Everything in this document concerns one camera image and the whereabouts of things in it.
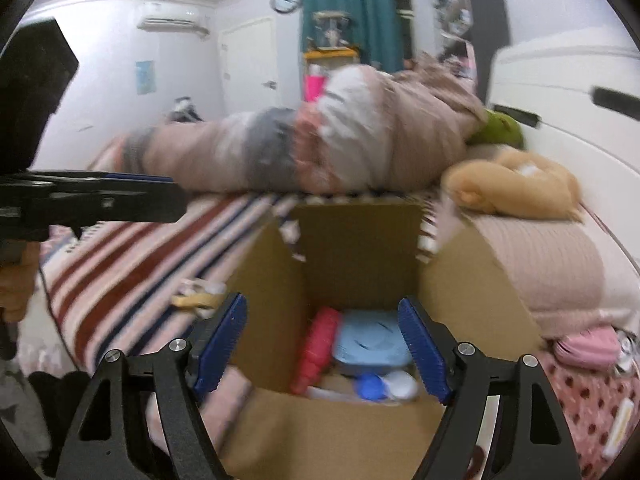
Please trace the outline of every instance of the window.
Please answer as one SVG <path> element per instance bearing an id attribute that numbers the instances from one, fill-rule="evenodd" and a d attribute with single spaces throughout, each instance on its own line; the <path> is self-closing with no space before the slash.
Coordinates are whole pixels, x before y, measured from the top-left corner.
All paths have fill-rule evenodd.
<path id="1" fill-rule="evenodd" d="M 402 57 L 409 61 L 414 58 L 414 8 L 412 0 L 396 0 L 396 9 L 400 17 Z"/>

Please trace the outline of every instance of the red bottle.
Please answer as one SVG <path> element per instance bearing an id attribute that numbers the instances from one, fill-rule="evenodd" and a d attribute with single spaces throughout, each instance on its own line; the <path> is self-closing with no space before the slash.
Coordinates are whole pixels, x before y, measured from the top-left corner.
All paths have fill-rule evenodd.
<path id="1" fill-rule="evenodd" d="M 291 385 L 291 393 L 303 395 L 329 365 L 341 319 L 340 312 L 328 306 L 318 311 L 306 336 L 298 374 Z"/>

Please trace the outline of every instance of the pink spotted fabric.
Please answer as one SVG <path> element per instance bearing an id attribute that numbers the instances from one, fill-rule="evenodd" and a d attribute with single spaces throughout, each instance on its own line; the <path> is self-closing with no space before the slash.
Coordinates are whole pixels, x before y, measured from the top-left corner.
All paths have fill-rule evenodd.
<path id="1" fill-rule="evenodd" d="M 602 451 L 623 399 L 628 398 L 634 404 L 626 427 L 625 443 L 640 420 L 640 378 L 637 371 L 619 378 L 613 374 L 565 366 L 550 352 L 540 352 L 537 358 L 560 401 L 578 453 L 582 477 L 587 480 L 601 478 L 613 462 L 613 459 L 603 457 Z"/>

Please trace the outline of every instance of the plush toy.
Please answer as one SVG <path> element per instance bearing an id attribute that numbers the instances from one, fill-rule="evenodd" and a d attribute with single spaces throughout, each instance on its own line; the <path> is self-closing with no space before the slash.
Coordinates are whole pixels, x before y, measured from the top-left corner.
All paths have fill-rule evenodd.
<path id="1" fill-rule="evenodd" d="M 489 117 L 487 124 L 467 139 L 467 144 L 508 144 L 524 148 L 524 136 L 518 121 L 500 112 L 486 112 Z"/>
<path id="2" fill-rule="evenodd" d="M 494 161 L 469 160 L 442 177 L 460 207 L 528 219 L 580 221 L 580 185 L 567 168 L 541 155 L 508 149 Z"/>

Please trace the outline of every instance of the air conditioner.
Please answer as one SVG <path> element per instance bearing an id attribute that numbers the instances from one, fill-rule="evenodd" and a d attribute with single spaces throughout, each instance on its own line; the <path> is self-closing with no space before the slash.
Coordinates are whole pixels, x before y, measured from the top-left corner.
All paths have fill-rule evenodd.
<path id="1" fill-rule="evenodd" d="M 197 7 L 184 4 L 146 2 L 142 6 L 138 28 L 142 30 L 183 30 L 208 36 L 207 19 Z"/>

